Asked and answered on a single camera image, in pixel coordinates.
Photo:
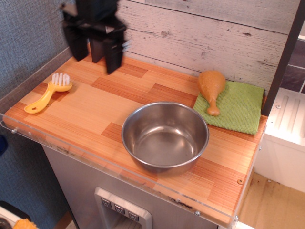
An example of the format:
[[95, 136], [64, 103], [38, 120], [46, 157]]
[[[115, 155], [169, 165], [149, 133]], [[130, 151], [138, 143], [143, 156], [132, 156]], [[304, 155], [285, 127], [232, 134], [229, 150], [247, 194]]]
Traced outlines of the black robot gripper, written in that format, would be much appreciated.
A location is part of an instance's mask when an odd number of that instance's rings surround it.
[[76, 0], [59, 8], [66, 41], [77, 61], [88, 56], [87, 39], [92, 38], [104, 41], [107, 74], [121, 67], [129, 44], [124, 38], [126, 26], [116, 16], [117, 0]]

